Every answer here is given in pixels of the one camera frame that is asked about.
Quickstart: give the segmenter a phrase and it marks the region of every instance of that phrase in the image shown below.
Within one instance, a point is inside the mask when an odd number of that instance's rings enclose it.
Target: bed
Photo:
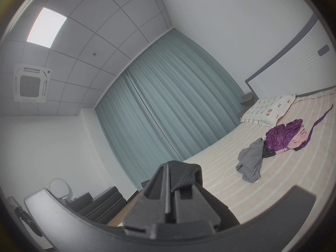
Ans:
[[[297,184],[315,194],[315,205],[297,233],[295,239],[298,239],[317,218],[335,185],[336,88],[297,97],[277,123],[302,119],[304,128],[309,132],[313,123],[331,104],[334,104],[333,109],[314,128],[306,147],[263,159],[258,183],[242,180],[236,165],[238,154],[243,148],[257,138],[265,139],[265,133],[270,128],[263,125],[242,122],[221,140],[185,162],[201,165],[204,188],[226,204],[240,223],[265,211],[293,185]]]

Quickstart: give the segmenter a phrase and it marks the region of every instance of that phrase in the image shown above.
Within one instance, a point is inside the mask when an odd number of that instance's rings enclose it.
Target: smoke detector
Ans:
[[[14,67],[14,101],[45,103],[51,69],[25,64]]]

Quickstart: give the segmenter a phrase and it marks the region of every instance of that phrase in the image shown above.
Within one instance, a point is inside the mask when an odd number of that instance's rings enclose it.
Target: wall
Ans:
[[[90,139],[89,150],[91,156],[95,158],[95,161],[102,163],[101,168],[108,173],[124,198],[129,199],[137,189],[113,154],[96,112],[90,108],[82,108],[79,117],[83,120],[85,131],[88,134],[87,138]]]
[[[43,7],[67,17],[51,48],[26,42]],[[171,27],[162,0],[33,0],[0,49],[0,116],[78,115]],[[52,70],[47,102],[13,99],[15,63]]]
[[[304,27],[304,0],[163,0],[175,29],[210,53],[244,93],[245,80]]]
[[[14,196],[26,209],[24,198],[48,187],[56,177],[68,182],[73,197],[86,192],[95,197],[112,186],[100,161],[91,156],[84,128],[78,116],[0,117],[0,186],[4,196]],[[51,247],[44,237],[32,236],[43,248]]]

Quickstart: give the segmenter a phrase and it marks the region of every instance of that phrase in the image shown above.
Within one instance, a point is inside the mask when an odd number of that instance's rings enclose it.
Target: teal curtain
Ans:
[[[239,86],[210,54],[176,30],[146,50],[127,74],[182,160],[240,123]]]
[[[117,160],[139,191],[160,164],[181,160],[126,75],[108,90],[96,113]]]
[[[141,189],[160,164],[186,160],[236,128],[242,95],[211,55],[172,30],[117,79],[96,112],[118,161]]]

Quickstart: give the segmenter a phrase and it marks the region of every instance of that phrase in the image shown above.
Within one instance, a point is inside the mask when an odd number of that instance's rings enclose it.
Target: ceiling light panel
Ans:
[[[27,42],[50,48],[66,19],[63,15],[44,7],[30,30]]]

